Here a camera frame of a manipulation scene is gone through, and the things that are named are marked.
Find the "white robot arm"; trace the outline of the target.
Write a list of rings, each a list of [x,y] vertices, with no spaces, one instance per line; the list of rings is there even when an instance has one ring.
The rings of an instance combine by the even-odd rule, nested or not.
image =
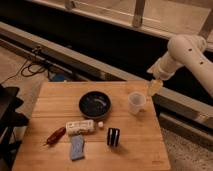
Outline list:
[[[213,98],[213,62],[203,52],[206,40],[198,35],[176,35],[167,44],[167,52],[160,57],[147,72],[154,78],[149,84],[148,95],[155,95],[163,82],[175,75],[175,72],[186,67]]]

